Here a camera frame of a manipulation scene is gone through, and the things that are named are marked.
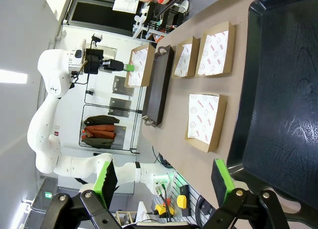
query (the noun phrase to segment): yellow tool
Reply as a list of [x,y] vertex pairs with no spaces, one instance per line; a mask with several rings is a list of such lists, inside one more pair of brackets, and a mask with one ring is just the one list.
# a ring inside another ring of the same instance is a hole
[[187,197],[185,195],[179,195],[177,197],[177,205],[179,208],[186,209],[187,208]]
[[[155,207],[155,211],[158,212],[159,214],[159,218],[165,218],[166,217],[166,208],[163,204],[157,204],[156,207]],[[171,214],[171,217],[173,217],[174,215],[174,209],[169,206],[169,211],[170,211],[170,214]]]

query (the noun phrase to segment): cardboard box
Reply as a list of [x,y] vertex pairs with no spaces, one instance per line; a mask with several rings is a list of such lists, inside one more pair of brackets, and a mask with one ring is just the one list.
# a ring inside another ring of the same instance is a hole
[[219,97],[218,110],[217,110],[214,128],[212,131],[210,144],[208,145],[207,143],[204,143],[203,141],[188,137],[189,118],[187,120],[188,122],[187,122],[186,130],[185,130],[184,139],[195,148],[198,148],[199,150],[208,153],[211,151],[215,151],[218,148],[220,136],[222,132],[222,127],[223,127],[225,110],[227,106],[227,97],[224,95],[216,94],[216,93],[201,93],[201,94]]
[[[226,51],[223,72],[220,74],[215,74],[215,75],[199,75],[198,71],[199,71],[199,67],[200,67],[200,63],[201,63],[207,35],[215,35],[217,33],[221,33],[224,31],[229,31],[229,35],[228,35],[228,44],[227,44],[227,51]],[[226,22],[223,22],[221,24],[218,24],[218,25],[206,30],[202,34],[201,43],[200,43],[200,50],[199,50],[199,55],[198,55],[198,61],[197,61],[197,67],[196,67],[196,72],[195,72],[196,76],[220,76],[223,74],[229,74],[232,71],[234,45],[235,45],[235,32],[236,31],[235,31],[234,26],[229,21],[226,21]]]
[[132,62],[132,57],[133,57],[133,52],[137,52],[143,49],[148,49],[148,53],[147,53],[147,58],[146,58],[146,63],[145,63],[145,69],[144,69],[144,74],[142,77],[142,81],[141,81],[141,85],[136,85],[136,86],[130,86],[128,85],[128,81],[129,81],[129,73],[127,72],[126,74],[126,79],[125,79],[125,87],[141,87],[141,86],[148,86],[149,82],[150,82],[150,76],[151,76],[151,71],[153,69],[153,63],[154,63],[154,58],[155,58],[155,48],[153,46],[151,46],[151,44],[144,44],[140,47],[137,47],[135,49],[133,49],[131,51],[130,54],[130,59],[129,59],[129,64],[131,64]]
[[[188,68],[188,73],[186,76],[177,76],[175,74],[175,70],[177,68],[179,59],[181,57],[182,51],[184,47],[182,45],[192,44],[191,55],[190,55],[190,63]],[[173,69],[172,69],[172,78],[180,78],[180,77],[191,77],[195,75],[197,61],[198,61],[198,53],[199,53],[200,41],[194,37],[188,38],[176,46],[174,61],[173,61]]]

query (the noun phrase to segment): countertop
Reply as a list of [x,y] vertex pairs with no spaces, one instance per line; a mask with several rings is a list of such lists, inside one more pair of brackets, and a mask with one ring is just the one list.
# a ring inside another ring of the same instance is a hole
[[[154,148],[216,208],[218,203],[211,182],[212,165],[215,158],[226,161],[230,150],[244,74],[248,8],[253,1],[219,0],[158,43],[157,48],[175,46],[191,36],[201,38],[206,29],[227,20],[236,28],[232,73],[221,77],[171,78],[162,123],[156,128],[142,126],[142,134]],[[184,140],[188,97],[191,93],[200,92],[219,93],[228,97],[220,143],[215,152],[204,153]],[[247,221],[239,221],[236,226],[249,228]]]

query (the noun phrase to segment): black tray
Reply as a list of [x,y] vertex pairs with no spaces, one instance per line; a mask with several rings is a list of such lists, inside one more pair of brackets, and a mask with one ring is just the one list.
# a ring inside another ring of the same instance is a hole
[[167,96],[174,51],[170,45],[159,47],[155,53],[150,83],[146,90],[142,118],[145,125],[161,123]]
[[180,0],[170,0],[167,4],[156,4],[154,15],[158,17],[162,13],[165,13],[168,9],[170,9],[174,3],[178,3]]
[[318,0],[250,5],[227,166],[253,193],[272,187],[298,201],[286,218],[318,228]]

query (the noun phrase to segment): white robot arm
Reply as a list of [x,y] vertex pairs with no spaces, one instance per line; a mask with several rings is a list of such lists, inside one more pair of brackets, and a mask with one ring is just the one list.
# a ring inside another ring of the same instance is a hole
[[[112,155],[103,153],[89,158],[63,155],[57,136],[51,135],[57,105],[74,80],[72,76],[80,74],[84,65],[85,41],[73,51],[46,50],[38,61],[48,96],[33,116],[27,140],[36,153],[36,167],[42,173],[55,172],[58,175],[74,178],[87,178],[92,173],[99,175],[103,163],[111,161]],[[127,163],[116,167],[117,186],[127,182],[142,182],[153,194],[157,194],[158,180],[164,178],[167,187],[171,183],[173,169],[167,169],[160,163]]]

